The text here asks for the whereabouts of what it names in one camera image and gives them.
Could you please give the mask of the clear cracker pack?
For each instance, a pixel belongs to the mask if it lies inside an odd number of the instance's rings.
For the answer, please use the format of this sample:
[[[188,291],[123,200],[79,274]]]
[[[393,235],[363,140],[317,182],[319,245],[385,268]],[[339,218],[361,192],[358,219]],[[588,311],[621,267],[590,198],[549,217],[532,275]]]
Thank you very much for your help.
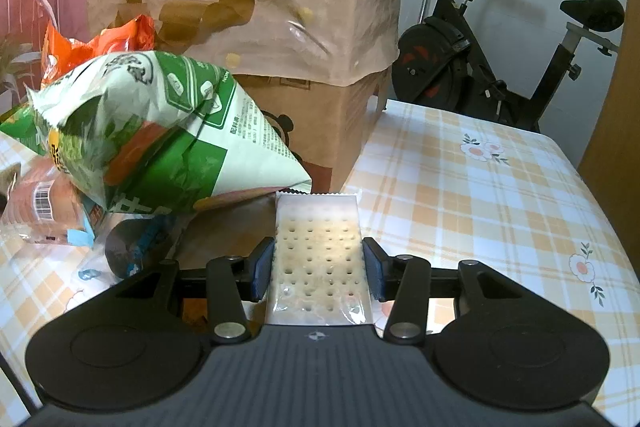
[[[277,195],[266,322],[295,326],[373,322],[356,196]]]

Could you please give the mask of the dark bun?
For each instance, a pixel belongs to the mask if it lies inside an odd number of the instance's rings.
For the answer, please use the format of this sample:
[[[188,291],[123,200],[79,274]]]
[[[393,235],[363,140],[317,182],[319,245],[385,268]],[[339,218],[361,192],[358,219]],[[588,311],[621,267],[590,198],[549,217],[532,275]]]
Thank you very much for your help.
[[[113,285],[164,260],[176,240],[174,216],[111,215],[77,275]]]

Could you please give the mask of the pale green snack bag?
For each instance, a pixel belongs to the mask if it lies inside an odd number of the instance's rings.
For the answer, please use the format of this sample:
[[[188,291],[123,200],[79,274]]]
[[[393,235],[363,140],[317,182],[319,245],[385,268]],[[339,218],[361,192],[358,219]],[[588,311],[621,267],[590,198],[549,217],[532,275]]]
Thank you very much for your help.
[[[28,99],[54,165],[108,211],[191,213],[311,189],[254,100],[213,64],[114,52]]]

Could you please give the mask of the brown biscuit pack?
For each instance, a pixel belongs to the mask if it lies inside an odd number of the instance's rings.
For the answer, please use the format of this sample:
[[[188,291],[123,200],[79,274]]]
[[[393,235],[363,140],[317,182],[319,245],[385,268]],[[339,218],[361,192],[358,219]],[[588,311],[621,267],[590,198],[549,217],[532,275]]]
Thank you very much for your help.
[[[1,233],[34,244],[91,247],[102,209],[47,157],[1,170]]]

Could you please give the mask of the green chip bag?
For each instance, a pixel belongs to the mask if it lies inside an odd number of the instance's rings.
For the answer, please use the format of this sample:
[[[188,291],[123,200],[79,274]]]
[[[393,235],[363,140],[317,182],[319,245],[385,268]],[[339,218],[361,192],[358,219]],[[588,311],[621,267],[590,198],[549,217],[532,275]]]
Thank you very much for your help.
[[[40,143],[34,111],[28,103],[12,107],[2,114],[0,130],[38,155],[46,155],[46,150]]]

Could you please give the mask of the orange chip bag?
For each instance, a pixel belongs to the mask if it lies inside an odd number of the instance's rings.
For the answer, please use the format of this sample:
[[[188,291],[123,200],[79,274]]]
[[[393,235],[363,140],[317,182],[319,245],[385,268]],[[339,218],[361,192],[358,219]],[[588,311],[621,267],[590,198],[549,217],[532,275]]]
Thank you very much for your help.
[[[67,39],[52,23],[48,23],[41,51],[41,86],[49,86],[97,56],[112,52],[149,51],[154,49],[154,43],[154,22],[149,15],[139,15],[122,26],[103,29],[89,42]]]

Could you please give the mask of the checkered tablecloth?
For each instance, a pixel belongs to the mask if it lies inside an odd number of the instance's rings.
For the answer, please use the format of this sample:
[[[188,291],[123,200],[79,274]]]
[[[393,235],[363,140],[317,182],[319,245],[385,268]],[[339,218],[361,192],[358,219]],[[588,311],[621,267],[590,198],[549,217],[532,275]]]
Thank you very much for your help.
[[[595,327],[611,352],[596,408],[639,422],[639,281],[623,244],[559,145],[436,109],[388,102],[344,192],[360,230],[390,255],[455,268],[477,258]],[[246,254],[274,229],[272,196],[201,213],[177,251],[183,267]],[[34,401],[30,336],[102,289],[90,251],[24,244],[1,232],[1,355]]]

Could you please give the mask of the black exercise bike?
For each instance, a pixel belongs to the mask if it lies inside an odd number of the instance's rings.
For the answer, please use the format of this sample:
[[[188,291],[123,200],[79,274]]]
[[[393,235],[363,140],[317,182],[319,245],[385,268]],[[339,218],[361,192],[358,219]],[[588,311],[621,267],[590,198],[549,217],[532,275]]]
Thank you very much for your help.
[[[399,39],[395,94],[585,148],[625,11],[626,0],[436,0]]]

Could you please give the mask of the wooden door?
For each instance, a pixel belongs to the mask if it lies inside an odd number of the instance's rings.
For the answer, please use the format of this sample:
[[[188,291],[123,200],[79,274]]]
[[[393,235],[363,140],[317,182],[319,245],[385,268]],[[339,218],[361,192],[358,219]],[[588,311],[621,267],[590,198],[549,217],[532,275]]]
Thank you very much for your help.
[[[620,54],[579,173],[639,264],[639,0],[627,0]]]

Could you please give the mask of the cardboard box with plastic liner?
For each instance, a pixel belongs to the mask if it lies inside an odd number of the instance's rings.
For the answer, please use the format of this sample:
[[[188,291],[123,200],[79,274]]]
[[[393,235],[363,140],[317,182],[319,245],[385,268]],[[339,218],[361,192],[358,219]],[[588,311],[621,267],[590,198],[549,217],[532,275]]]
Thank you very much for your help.
[[[152,17],[155,43],[229,69],[303,163],[341,190],[382,113],[400,0],[87,0],[91,32]]]

